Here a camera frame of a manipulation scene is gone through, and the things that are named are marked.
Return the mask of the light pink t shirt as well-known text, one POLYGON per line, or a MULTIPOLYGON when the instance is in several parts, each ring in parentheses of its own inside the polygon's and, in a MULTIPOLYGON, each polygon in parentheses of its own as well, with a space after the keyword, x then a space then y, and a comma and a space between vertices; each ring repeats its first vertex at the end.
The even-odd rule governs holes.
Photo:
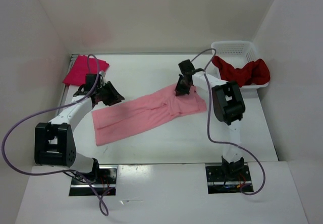
POLYGON ((175 84, 152 94, 92 111, 95 144, 103 146, 159 127, 178 117, 205 112, 205 100, 191 87, 176 96, 175 84))

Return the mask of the magenta t shirt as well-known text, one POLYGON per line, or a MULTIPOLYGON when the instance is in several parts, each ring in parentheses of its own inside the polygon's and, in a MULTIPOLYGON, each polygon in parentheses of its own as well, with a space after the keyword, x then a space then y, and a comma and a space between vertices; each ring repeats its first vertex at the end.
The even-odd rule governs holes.
POLYGON ((97 73, 97 63, 94 58, 89 58, 89 64, 87 64, 87 56, 77 56, 73 66, 63 80, 63 83, 67 86, 81 86, 85 83, 86 74, 97 73))

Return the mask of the dark red t shirt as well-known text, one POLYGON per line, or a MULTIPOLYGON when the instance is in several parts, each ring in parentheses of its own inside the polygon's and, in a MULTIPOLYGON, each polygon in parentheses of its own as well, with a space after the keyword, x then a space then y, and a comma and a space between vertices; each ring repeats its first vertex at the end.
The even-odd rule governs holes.
POLYGON ((211 62, 219 69, 222 80, 236 81, 240 87, 263 85, 271 79, 270 71, 263 59, 248 62, 242 68, 234 68, 219 56, 213 56, 211 62))

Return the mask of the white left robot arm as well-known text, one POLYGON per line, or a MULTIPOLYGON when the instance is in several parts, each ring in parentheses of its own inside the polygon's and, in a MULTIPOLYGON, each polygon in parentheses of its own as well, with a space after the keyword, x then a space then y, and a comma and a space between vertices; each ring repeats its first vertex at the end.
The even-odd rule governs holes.
POLYGON ((81 85, 73 94, 71 106, 66 107, 49 122, 37 124, 34 144, 35 163, 73 168, 80 171, 87 182, 91 184, 98 182, 101 176, 98 160, 77 153, 73 132, 99 102, 112 106, 123 100, 124 97, 110 81, 97 83, 93 92, 90 92, 90 86, 81 85))

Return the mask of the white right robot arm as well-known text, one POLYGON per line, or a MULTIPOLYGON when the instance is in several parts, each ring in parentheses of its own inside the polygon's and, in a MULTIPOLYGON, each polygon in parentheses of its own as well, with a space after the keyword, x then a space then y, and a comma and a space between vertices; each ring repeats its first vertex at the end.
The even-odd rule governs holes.
POLYGON ((197 87, 209 92, 214 115, 219 122, 227 125, 229 141, 223 142, 222 176, 233 180, 244 168, 244 158, 241 150, 241 120, 245 112, 245 104, 237 82, 228 82, 208 73, 194 75, 181 73, 175 93, 177 96, 189 94, 190 89, 197 87))

